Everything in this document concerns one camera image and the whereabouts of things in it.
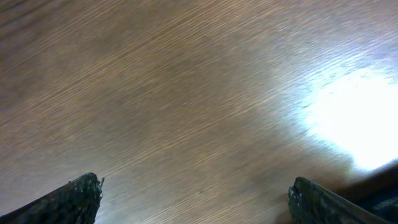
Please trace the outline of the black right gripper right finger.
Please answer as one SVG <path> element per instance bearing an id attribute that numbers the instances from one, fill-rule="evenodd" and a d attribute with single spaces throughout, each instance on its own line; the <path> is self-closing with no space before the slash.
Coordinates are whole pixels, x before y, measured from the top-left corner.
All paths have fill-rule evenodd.
<path id="1" fill-rule="evenodd" d="M 304 177 L 289 188 L 288 207 L 294 223 L 391 224 Z"/>

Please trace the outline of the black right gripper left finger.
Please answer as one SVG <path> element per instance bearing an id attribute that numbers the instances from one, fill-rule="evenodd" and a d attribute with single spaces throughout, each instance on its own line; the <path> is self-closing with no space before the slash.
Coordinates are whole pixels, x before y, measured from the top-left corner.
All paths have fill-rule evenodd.
<path id="1" fill-rule="evenodd" d="M 1 224 L 94 224 L 103 180 L 89 172 L 1 216 Z"/>

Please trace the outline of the black Samsung smartphone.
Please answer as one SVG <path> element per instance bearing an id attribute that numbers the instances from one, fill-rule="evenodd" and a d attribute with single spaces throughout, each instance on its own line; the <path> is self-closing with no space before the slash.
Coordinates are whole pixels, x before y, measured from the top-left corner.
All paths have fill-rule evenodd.
<path id="1" fill-rule="evenodd" d="M 373 215 L 397 223 L 397 163 L 378 169 L 336 193 Z"/>

